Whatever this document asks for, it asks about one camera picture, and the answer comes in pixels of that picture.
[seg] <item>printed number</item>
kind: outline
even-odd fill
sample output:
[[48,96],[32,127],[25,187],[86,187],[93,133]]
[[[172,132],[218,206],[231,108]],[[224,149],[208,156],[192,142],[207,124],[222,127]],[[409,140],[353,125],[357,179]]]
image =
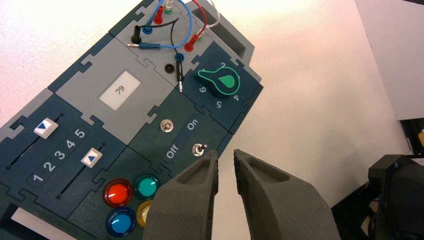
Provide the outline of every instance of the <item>printed number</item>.
[[44,168],[46,169],[47,168],[47,166],[48,166],[48,171],[49,172],[51,172],[51,171],[53,171],[53,169],[55,169],[56,168],[56,166],[52,166],[52,164],[50,163],[50,162],[46,162],[46,163],[44,163]]
[[60,151],[56,151],[56,152],[54,153],[54,156],[56,156],[56,157],[58,157],[60,160],[62,160],[62,159],[64,159],[64,158],[65,158],[65,153],[62,153],[62,152],[60,152]]
[[68,148],[68,149],[70,149],[70,148],[72,148],[72,147],[75,147],[75,143],[73,143],[73,142],[71,142],[71,141],[69,141],[69,140],[66,140],[66,144],[67,144],[67,148]]
[[124,87],[123,86],[119,86],[116,90],[115,90],[115,93],[116,92],[118,92],[118,95],[121,95],[121,91],[123,92],[124,91]]
[[44,181],[41,177],[34,174],[34,181],[35,180],[40,180],[41,182]]
[[77,135],[78,138],[82,139],[86,134],[85,134],[85,132],[81,131],[80,129],[77,129],[75,131],[75,135]]

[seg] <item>on label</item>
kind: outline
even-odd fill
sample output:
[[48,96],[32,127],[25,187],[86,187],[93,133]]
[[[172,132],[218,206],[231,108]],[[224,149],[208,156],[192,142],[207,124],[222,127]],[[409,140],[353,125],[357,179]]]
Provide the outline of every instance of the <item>on label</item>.
[[195,129],[196,125],[198,124],[199,121],[197,121],[196,119],[193,119],[192,122],[190,122],[189,124],[187,124],[187,128],[189,130],[193,130]]

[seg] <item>off label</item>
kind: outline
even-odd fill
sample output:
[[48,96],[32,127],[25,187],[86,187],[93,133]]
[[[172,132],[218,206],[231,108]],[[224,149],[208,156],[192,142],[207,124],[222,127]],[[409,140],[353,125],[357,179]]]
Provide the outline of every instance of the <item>off label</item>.
[[177,153],[179,150],[186,144],[192,134],[195,132],[196,128],[199,126],[199,116],[193,115],[190,120],[187,122],[185,127],[179,132],[176,136],[172,145],[165,152],[164,161],[167,164],[172,164],[175,161]]

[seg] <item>cable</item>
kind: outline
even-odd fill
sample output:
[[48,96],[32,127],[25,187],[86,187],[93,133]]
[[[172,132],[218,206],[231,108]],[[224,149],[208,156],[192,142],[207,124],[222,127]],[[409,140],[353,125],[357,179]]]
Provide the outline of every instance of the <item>cable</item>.
[[198,2],[198,0],[192,0],[193,3],[195,3],[197,5],[197,7],[199,8],[202,16],[203,16],[203,27],[197,32],[197,35],[200,36],[201,34],[203,34],[203,32],[206,29],[206,25],[208,25],[208,17],[206,17],[206,12],[203,9],[202,5],[200,5],[200,3]]
[[[173,22],[173,23],[172,23],[172,26],[171,26],[171,34],[170,34],[170,38],[171,38],[171,44],[172,44],[172,46],[175,46],[175,45],[174,45],[174,39],[173,39],[173,32],[174,32],[174,26],[175,26],[175,23],[176,23],[176,22],[177,22],[177,21]],[[176,48],[174,48],[174,50],[175,50],[175,55],[177,55],[177,54],[178,54],[177,49],[176,49]]]
[[212,0],[210,0],[210,2],[212,3],[213,8],[216,10],[216,18],[218,18],[218,19],[217,19],[217,20],[216,20],[216,22],[215,22],[215,23],[213,23],[212,25],[207,25],[206,27],[207,27],[208,29],[215,27],[216,25],[218,25],[218,24],[221,22],[221,14],[220,14],[220,11],[218,11],[217,6],[215,6],[215,3],[214,3]]
[[[175,22],[171,26],[170,39],[171,44],[174,46],[173,32],[174,32]],[[174,48],[175,51],[175,61],[176,61],[176,81],[178,82],[178,90],[180,93],[183,92],[183,82],[184,82],[184,73],[183,73],[183,60],[178,59],[178,51]]]
[[164,24],[161,24],[161,25],[141,25],[141,26],[138,26],[139,28],[161,28],[161,27],[165,27],[165,26],[168,26],[168,25],[171,25],[172,24],[172,27],[174,27],[174,25],[175,25],[175,23],[178,21],[178,20],[180,20],[180,18],[179,17],[177,17],[175,20],[173,20],[173,21],[170,21],[170,22],[167,22],[167,23],[164,23]]
[[187,13],[188,13],[188,32],[187,32],[187,35],[185,36],[184,40],[182,42],[180,42],[180,44],[174,45],[174,46],[169,45],[169,44],[160,44],[159,46],[161,48],[179,49],[189,40],[189,37],[192,34],[192,30],[193,30],[192,12],[190,11],[189,7],[187,7],[187,5],[182,0],[177,0],[177,1],[182,4],[182,6],[185,8],[185,10],[187,10]]
[[[206,28],[207,29],[213,28],[213,27],[215,27],[216,25],[218,25],[221,22],[220,11],[218,11],[217,6],[215,6],[214,1],[210,0],[210,2],[212,3],[213,8],[216,10],[216,18],[217,18],[217,20],[212,25],[209,25],[209,24],[206,25]],[[199,36],[199,38],[202,37],[203,33],[204,32],[201,33],[201,30],[199,29],[199,31],[197,32],[197,35]]]
[[147,20],[147,24],[146,25],[152,25],[153,19],[155,18],[156,13],[158,12],[159,8],[162,6],[163,3],[164,3],[164,0],[159,0],[159,3],[157,4],[156,8],[153,11],[153,14]]

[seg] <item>white wire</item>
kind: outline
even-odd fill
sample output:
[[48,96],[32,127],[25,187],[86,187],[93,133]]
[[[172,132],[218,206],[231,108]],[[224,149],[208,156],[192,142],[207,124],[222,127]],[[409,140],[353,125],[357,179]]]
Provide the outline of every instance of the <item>white wire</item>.
[[[214,3],[214,1],[212,1],[212,0],[209,0],[211,3],[212,3],[212,6],[213,6],[213,8],[216,10],[216,17],[218,18],[217,20],[216,20],[216,22],[214,22],[212,25],[206,25],[206,28],[207,29],[210,29],[210,28],[213,28],[213,27],[215,27],[216,25],[218,25],[219,23],[220,23],[220,21],[221,21],[221,14],[220,14],[220,12],[218,11],[218,9],[217,9],[217,7],[215,6],[215,3]],[[199,35],[199,33],[200,33],[200,31],[201,31],[202,29],[199,29],[199,31],[197,32],[197,34],[196,35],[198,35],[199,37],[201,37],[201,35]]]
[[214,24],[212,24],[212,25],[209,25],[209,24],[208,24],[208,25],[206,25],[206,27],[207,27],[208,29],[215,27],[215,26],[216,26],[216,25],[218,25],[218,24],[220,23],[220,21],[221,21],[221,14],[220,14],[220,12],[218,11],[217,7],[215,6],[215,3],[214,3],[212,0],[210,0],[210,2],[212,3],[213,8],[215,8],[215,10],[216,10],[216,16],[217,16],[218,20],[216,20],[216,22],[215,22]]

